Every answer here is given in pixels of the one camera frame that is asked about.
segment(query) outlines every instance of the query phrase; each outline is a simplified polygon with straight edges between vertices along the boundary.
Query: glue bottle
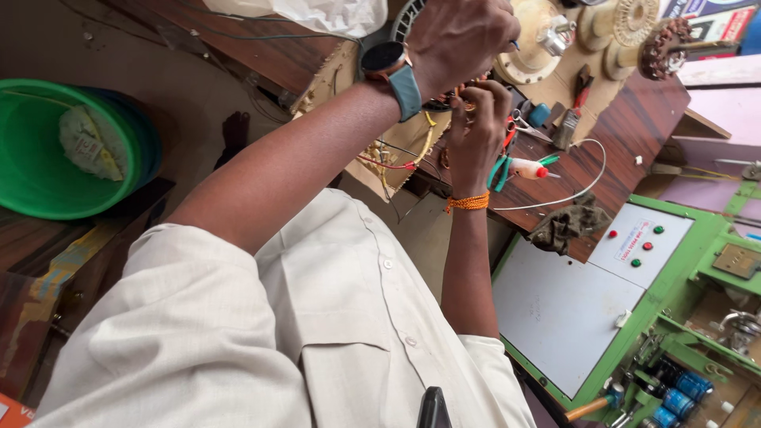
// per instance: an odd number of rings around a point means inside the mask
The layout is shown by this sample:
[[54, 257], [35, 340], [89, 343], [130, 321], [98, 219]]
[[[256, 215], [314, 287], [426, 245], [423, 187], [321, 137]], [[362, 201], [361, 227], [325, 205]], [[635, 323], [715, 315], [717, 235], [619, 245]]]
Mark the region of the glue bottle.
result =
[[537, 161], [528, 161], [526, 159], [512, 158], [510, 166], [508, 167], [508, 173], [510, 175], [517, 175], [519, 177], [528, 178], [529, 180], [536, 180], [537, 178], [544, 178], [547, 176], [547, 168]]

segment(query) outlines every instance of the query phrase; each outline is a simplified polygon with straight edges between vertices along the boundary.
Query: white shirt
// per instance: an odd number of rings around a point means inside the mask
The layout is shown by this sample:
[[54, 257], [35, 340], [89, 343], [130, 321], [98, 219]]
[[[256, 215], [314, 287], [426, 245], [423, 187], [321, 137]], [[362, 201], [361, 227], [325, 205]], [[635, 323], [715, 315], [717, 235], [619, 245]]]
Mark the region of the white shirt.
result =
[[33, 426], [535, 428], [502, 343], [457, 336], [364, 203], [325, 189], [255, 257], [164, 224], [61, 351]]

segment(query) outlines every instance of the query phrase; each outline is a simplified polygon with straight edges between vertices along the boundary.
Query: white cable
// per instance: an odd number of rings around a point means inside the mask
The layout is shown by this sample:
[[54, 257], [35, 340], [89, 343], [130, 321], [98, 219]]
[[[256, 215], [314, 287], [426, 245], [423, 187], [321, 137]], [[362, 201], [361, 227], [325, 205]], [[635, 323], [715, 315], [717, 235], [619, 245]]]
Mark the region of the white cable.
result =
[[605, 161], [606, 161], [606, 156], [605, 156], [605, 148], [603, 147], [602, 143], [600, 143], [600, 142], [599, 142], [599, 141], [597, 141], [596, 139], [591, 139], [591, 138], [582, 139], [582, 140], [579, 140], [579, 141], [577, 141], [577, 142], [573, 143], [572, 145], [579, 145], [579, 144], [581, 144], [581, 143], [583, 143], [583, 142], [585, 142], [585, 141], [594, 141], [594, 142], [596, 142], [596, 143], [597, 143], [597, 145], [598, 145], [598, 146], [600, 146], [600, 148], [603, 150], [603, 167], [602, 167], [602, 168], [600, 168], [600, 173], [597, 175], [597, 178], [595, 178], [595, 179], [594, 179], [594, 181], [592, 181], [592, 183], [591, 183], [589, 186], [587, 186], [587, 188], [586, 188], [586, 189], [582, 190], [581, 192], [578, 192], [578, 193], [576, 193], [576, 194], [575, 194], [575, 195], [573, 195], [573, 196], [569, 196], [569, 197], [567, 197], [567, 198], [565, 198], [565, 199], [561, 199], [561, 200], [553, 200], [552, 202], [538, 203], [538, 204], [536, 204], [536, 205], [528, 205], [528, 206], [514, 206], [514, 207], [512, 207], [512, 208], [492, 208], [492, 209], [494, 209], [495, 211], [511, 211], [511, 210], [514, 210], [514, 209], [528, 209], [528, 208], [537, 208], [538, 206], [546, 206], [546, 205], [552, 205], [552, 204], [554, 204], [554, 203], [561, 203], [561, 202], [565, 202], [565, 201], [567, 201], [567, 200], [572, 200], [572, 199], [574, 199], [575, 197], [577, 197], [577, 196], [579, 196], [579, 195], [582, 195], [582, 194], [586, 193], [586, 192], [587, 192], [589, 189], [591, 189], [591, 188], [592, 188], [592, 186], [594, 186], [595, 184], [597, 184], [597, 182], [598, 182], [598, 181], [600, 181], [600, 179], [602, 178], [602, 176], [603, 176], [603, 173], [605, 172]]

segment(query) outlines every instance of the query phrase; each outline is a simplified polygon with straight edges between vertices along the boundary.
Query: phone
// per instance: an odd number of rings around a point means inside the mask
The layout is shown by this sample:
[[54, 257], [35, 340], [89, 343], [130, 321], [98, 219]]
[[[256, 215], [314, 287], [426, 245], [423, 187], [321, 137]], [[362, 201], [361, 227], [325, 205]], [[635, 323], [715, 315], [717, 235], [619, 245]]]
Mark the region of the phone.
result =
[[438, 386], [429, 386], [423, 394], [418, 414], [418, 428], [451, 428], [444, 392]]

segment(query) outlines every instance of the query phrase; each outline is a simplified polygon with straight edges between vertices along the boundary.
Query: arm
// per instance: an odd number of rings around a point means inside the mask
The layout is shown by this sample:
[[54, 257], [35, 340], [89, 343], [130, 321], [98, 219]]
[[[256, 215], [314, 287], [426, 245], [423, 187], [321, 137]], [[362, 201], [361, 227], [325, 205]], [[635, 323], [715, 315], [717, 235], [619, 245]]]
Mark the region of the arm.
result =
[[[495, 81], [468, 88], [463, 97], [474, 101], [477, 110], [470, 130], [466, 129], [462, 102], [452, 116], [447, 147], [456, 200], [486, 192], [486, 178], [505, 138], [504, 123], [511, 106], [510, 93]], [[457, 334], [499, 338], [489, 275], [486, 208], [453, 210], [441, 311]]]
[[[512, 49], [520, 26], [511, 13], [507, 0], [430, 2], [408, 39], [423, 99], [480, 75], [496, 53]], [[255, 253], [399, 118], [387, 84], [358, 83], [243, 150], [167, 221]]]

